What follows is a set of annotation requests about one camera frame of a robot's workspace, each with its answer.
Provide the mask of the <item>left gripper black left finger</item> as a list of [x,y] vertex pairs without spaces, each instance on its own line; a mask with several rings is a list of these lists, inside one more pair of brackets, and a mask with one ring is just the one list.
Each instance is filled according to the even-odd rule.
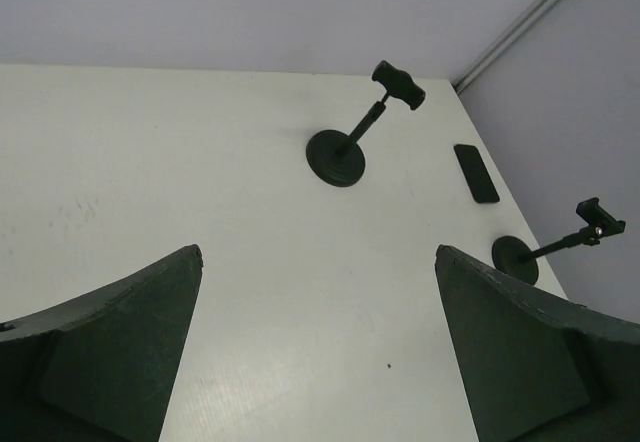
[[4,441],[156,441],[202,280],[197,245],[1,325]]

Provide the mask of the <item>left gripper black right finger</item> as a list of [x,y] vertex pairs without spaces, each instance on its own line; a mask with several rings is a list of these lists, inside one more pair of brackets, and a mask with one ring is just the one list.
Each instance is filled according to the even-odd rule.
[[481,441],[636,441],[639,326],[441,245],[435,273]]

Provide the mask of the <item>black clamp phone stand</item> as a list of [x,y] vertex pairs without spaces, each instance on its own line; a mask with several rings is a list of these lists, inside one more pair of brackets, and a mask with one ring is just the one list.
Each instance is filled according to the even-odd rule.
[[593,197],[577,204],[576,214],[586,226],[556,242],[532,250],[523,240],[510,235],[497,238],[492,245],[494,267],[512,278],[534,286],[539,279],[537,260],[577,246],[597,246],[604,238],[625,232],[626,222],[616,219]]

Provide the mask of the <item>black smartphone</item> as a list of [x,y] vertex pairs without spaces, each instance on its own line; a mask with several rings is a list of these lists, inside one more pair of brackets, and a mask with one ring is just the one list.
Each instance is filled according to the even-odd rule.
[[473,200],[478,204],[496,204],[500,196],[476,146],[456,144],[454,152]]

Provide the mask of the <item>black round-base phone stand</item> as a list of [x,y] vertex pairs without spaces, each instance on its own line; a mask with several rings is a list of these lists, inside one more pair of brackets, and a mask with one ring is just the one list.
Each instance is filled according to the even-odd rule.
[[309,167],[331,186],[351,187],[362,178],[366,159],[358,142],[383,115],[389,98],[401,100],[411,111],[417,110],[426,99],[426,91],[408,72],[386,60],[377,64],[371,79],[384,87],[385,94],[370,107],[356,127],[349,134],[333,129],[322,130],[311,137],[306,145]]

